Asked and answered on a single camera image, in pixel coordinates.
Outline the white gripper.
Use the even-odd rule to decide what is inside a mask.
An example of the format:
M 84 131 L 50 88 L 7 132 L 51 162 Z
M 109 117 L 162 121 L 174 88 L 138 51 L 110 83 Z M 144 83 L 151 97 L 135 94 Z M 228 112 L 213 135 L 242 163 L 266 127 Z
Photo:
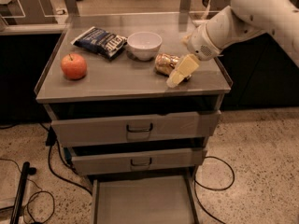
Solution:
M 169 88 L 175 88 L 184 78 L 191 75 L 199 67 L 200 61 L 211 60 L 222 52 L 220 33 L 211 30 L 207 23 L 195 28 L 191 34 L 185 35 L 181 42 L 187 45 L 188 51 L 194 55 L 188 54 L 178 60 L 166 81 Z

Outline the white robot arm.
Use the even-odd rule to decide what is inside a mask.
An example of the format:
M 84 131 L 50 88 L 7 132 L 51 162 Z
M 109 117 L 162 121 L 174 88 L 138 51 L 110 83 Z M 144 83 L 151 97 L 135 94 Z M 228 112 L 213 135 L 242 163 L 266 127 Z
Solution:
M 166 84 L 175 88 L 201 61 L 209 61 L 227 47 L 267 33 L 299 65 L 299 13 L 290 0 L 230 0 L 213 18 L 186 39 L 190 52 L 178 60 Z

